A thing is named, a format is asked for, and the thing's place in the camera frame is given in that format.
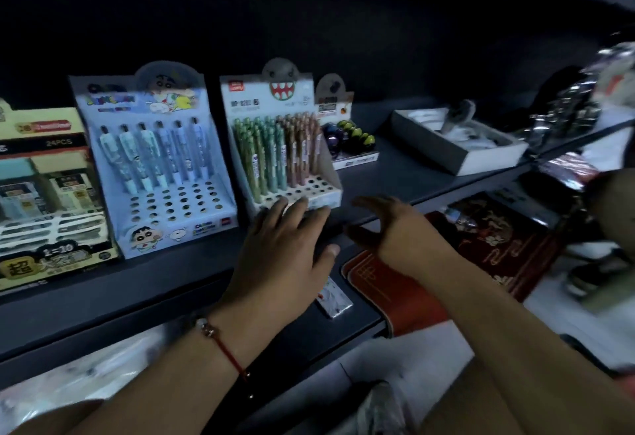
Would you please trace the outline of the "bunch of green brown pens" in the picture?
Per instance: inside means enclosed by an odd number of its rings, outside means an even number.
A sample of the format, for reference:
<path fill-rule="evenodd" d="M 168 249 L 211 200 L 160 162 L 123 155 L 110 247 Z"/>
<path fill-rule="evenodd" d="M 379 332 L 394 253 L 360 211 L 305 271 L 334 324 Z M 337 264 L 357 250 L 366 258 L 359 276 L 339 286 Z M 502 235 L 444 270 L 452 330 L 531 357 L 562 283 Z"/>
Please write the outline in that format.
<path fill-rule="evenodd" d="M 308 112 L 231 122 L 252 200 L 261 205 L 323 185 L 319 172 L 322 130 Z"/>

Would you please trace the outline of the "pile of shiny silver packages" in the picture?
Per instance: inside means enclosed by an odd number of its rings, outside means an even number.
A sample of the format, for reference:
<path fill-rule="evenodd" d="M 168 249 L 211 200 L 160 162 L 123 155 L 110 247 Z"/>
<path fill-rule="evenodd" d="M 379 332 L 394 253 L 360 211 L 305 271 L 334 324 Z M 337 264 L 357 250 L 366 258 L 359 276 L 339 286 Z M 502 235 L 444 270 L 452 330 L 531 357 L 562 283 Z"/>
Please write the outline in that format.
<path fill-rule="evenodd" d="M 553 74 L 526 110 L 528 126 L 515 134 L 536 158 L 548 142 L 598 127 L 609 103 L 635 108 L 635 41 L 601 48 L 589 65 Z"/>

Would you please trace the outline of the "cluster of dark round erasers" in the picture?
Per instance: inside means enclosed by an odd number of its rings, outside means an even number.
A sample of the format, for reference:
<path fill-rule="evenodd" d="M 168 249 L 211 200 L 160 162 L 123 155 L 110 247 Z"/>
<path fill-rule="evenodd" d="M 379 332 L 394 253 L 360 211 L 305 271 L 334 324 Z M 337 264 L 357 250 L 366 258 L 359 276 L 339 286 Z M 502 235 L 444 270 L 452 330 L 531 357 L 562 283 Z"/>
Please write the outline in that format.
<path fill-rule="evenodd" d="M 322 135 L 332 160 L 375 151 L 375 137 L 350 119 L 324 124 Z"/>

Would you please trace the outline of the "white monster pen display box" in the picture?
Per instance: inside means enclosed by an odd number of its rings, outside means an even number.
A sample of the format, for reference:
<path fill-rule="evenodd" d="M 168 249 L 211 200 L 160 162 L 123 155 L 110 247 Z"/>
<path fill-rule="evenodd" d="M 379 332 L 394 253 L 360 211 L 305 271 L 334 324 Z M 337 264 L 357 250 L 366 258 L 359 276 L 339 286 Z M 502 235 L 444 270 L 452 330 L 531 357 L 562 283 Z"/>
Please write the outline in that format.
<path fill-rule="evenodd" d="M 286 199 L 291 205 L 300 198 L 307 198 L 310 210 L 320 207 L 334 209 L 341 205 L 342 184 L 333 167 L 323 138 L 319 157 L 319 172 L 323 185 L 317 189 L 317 192 L 309 193 L 307 196 L 296 193 L 291 196 L 282 195 L 282 197 L 274 198 L 272 203 L 256 204 L 250 195 L 247 178 L 234 140 L 234 132 L 231 128 L 231 122 L 235 118 L 276 117 L 298 112 L 308 112 L 316 118 L 317 109 L 312 74 L 301 73 L 290 60 L 274 58 L 265 64 L 260 74 L 222 76 L 220 78 L 220 91 L 229 129 L 235 175 L 242 191 L 242 200 L 250 217 L 254 217 L 263 208 L 272 207 L 279 199 Z"/>

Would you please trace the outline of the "blue cartoon pen display box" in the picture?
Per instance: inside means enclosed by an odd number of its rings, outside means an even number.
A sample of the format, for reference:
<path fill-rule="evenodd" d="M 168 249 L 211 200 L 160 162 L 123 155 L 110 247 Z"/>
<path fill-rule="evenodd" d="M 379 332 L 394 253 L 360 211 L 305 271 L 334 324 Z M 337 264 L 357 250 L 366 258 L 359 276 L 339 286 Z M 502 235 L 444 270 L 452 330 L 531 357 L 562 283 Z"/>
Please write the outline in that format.
<path fill-rule="evenodd" d="M 133 75 L 69 76 L 68 81 L 89 136 L 114 237 L 124 258 L 152 254 L 237 227 L 237 205 L 203 74 L 180 62 L 155 61 Z M 191 117 L 204 123 L 215 174 L 194 185 L 187 183 L 184 189 L 173 186 L 155 188 L 150 194 L 125 193 L 98 146 L 98 127 Z"/>

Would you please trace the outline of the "clear plastic wrapped package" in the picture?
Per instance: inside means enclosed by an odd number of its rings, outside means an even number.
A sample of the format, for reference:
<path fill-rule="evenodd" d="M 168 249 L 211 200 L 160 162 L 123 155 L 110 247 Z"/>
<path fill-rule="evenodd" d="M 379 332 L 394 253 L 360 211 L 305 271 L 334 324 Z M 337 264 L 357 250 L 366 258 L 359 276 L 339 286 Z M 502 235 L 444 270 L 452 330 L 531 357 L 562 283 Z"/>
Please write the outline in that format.
<path fill-rule="evenodd" d="M 0 391 L 0 435 L 60 407 L 111 398 L 168 344 L 160 325 Z"/>

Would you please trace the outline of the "white price tag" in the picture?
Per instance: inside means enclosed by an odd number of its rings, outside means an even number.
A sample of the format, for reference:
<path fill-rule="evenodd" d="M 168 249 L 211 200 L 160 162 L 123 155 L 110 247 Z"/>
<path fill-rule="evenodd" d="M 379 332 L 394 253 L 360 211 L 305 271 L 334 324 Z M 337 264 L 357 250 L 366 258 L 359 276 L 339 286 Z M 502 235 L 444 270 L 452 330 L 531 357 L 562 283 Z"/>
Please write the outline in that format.
<path fill-rule="evenodd" d="M 352 300 L 331 277 L 328 277 L 325 285 L 317 295 L 316 302 L 330 319 L 336 319 L 354 305 Z"/>

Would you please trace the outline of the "person's left hand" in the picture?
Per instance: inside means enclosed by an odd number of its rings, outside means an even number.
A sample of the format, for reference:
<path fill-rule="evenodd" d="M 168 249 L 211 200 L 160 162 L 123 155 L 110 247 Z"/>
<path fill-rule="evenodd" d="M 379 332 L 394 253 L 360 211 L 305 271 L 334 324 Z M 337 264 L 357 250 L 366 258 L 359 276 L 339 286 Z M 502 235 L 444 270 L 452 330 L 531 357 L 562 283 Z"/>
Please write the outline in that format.
<path fill-rule="evenodd" d="M 229 285 L 208 315 L 220 342 L 242 369 L 307 310 L 327 281 L 315 278 L 314 262 L 331 210 L 307 208 L 302 233 L 286 236 L 290 206 L 279 199 L 255 217 Z"/>

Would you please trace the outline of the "person's right forearm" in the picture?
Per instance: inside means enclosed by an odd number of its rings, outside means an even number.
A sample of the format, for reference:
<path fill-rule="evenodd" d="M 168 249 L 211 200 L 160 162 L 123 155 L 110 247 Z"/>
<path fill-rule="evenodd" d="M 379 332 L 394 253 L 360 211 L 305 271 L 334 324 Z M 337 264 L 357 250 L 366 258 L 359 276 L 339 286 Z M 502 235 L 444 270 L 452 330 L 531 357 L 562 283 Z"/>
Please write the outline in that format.
<path fill-rule="evenodd" d="M 635 400 L 486 272 L 457 254 L 420 264 L 526 435 L 635 435 Z"/>

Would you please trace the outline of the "dark red patterned pack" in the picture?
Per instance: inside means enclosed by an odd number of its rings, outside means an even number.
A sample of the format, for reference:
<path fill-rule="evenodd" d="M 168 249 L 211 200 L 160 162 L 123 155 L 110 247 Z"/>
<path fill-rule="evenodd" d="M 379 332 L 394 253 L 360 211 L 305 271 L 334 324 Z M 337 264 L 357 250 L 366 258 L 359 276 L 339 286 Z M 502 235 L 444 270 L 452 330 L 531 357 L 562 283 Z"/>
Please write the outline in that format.
<path fill-rule="evenodd" d="M 560 233 L 484 192 L 425 215 L 464 258 L 523 302 L 560 256 Z"/>

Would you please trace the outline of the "dark grey shelf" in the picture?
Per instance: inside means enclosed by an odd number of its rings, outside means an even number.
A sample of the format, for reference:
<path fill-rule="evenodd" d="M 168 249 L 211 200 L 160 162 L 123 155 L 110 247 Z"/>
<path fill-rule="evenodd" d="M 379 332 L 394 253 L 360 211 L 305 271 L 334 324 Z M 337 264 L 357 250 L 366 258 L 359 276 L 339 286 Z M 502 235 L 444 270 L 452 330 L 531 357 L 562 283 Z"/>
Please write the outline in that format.
<path fill-rule="evenodd" d="M 339 265 L 356 252 L 341 235 L 347 223 L 375 218 L 351 206 L 356 196 L 391 193 L 421 212 L 453 203 L 509 182 L 545 161 L 635 124 L 635 113 L 611 108 L 590 134 L 551 141 L 535 158 L 508 170 L 454 177 L 422 155 L 397 145 L 390 134 L 390 115 L 433 103 L 413 98 L 357 103 L 353 118 L 378 134 L 378 161 L 340 170 L 342 206 L 327 223 L 327 242 L 343 249 L 332 274 L 351 298 L 353 308 L 329 319 L 312 305 L 284 330 L 265 353 L 281 361 L 291 378 L 304 378 L 385 330 L 379 313 L 348 286 Z M 234 228 L 175 248 L 118 264 L 98 267 L 46 285 L 0 296 L 0 390 L 11 387 L 94 351 L 211 305 L 226 288 L 246 229 Z"/>

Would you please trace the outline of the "yellow stationery display box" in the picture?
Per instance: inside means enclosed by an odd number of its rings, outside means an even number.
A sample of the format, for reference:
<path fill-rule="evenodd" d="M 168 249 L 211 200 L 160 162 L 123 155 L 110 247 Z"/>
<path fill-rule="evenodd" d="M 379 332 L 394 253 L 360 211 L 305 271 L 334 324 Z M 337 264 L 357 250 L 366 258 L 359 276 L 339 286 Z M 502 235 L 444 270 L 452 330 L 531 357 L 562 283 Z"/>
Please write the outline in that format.
<path fill-rule="evenodd" d="M 0 98 L 0 294 L 120 256 L 78 111 Z"/>

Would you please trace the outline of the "row of light blue pens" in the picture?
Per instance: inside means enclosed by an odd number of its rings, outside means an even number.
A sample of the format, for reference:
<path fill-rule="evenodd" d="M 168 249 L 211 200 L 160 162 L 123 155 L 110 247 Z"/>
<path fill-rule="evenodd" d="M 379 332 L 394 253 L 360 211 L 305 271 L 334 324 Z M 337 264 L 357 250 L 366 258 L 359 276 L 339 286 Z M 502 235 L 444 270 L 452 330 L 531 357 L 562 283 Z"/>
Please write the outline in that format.
<path fill-rule="evenodd" d="M 211 143 L 198 117 L 97 129 L 97 143 L 127 194 L 152 193 L 208 180 L 216 172 Z"/>

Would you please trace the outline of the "person's right hand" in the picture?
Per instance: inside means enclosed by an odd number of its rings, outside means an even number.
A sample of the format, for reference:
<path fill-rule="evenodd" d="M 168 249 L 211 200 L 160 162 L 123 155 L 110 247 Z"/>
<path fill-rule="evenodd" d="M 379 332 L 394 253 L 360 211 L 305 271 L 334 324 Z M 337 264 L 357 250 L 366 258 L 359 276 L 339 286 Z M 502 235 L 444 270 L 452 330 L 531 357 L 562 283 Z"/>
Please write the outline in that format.
<path fill-rule="evenodd" d="M 416 208 L 391 196 L 358 196 L 353 206 L 372 212 L 385 233 L 385 250 L 375 254 L 394 271 L 423 280 L 458 254 Z"/>

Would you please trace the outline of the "pink shiny package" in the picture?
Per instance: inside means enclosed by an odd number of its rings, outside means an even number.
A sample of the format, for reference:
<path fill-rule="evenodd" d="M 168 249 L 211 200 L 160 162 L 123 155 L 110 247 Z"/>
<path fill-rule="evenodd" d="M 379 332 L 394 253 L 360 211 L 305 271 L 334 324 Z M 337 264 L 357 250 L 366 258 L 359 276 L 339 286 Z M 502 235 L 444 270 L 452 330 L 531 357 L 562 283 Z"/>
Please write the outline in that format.
<path fill-rule="evenodd" d="M 582 192 L 588 183 L 601 171 L 576 152 L 568 152 L 537 167 L 540 173 L 548 175 L 565 187 Z"/>

